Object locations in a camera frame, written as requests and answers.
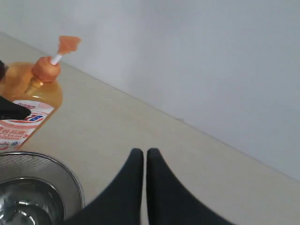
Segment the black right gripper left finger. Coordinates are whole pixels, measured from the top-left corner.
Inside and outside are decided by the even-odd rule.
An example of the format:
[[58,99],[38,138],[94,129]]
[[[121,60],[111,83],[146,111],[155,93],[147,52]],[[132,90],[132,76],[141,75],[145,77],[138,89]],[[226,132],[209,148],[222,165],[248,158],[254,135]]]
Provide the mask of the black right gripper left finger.
[[143,192],[143,152],[132,149],[106,189],[66,225],[139,225]]

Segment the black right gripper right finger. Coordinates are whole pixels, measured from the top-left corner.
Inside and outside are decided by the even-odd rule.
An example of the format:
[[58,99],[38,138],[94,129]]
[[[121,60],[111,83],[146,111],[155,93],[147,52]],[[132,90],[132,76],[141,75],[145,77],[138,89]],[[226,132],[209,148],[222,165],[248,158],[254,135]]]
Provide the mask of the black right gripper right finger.
[[147,151],[146,195],[150,225],[232,224],[195,198],[156,148]]

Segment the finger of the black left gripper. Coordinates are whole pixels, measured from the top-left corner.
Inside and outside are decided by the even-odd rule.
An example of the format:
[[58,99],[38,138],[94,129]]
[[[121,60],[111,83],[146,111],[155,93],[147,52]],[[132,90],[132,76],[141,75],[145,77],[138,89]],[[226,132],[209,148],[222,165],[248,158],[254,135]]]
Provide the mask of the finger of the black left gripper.
[[0,60],[0,81],[4,79],[7,70],[8,66]]
[[0,97],[0,120],[23,120],[30,114],[30,109]]

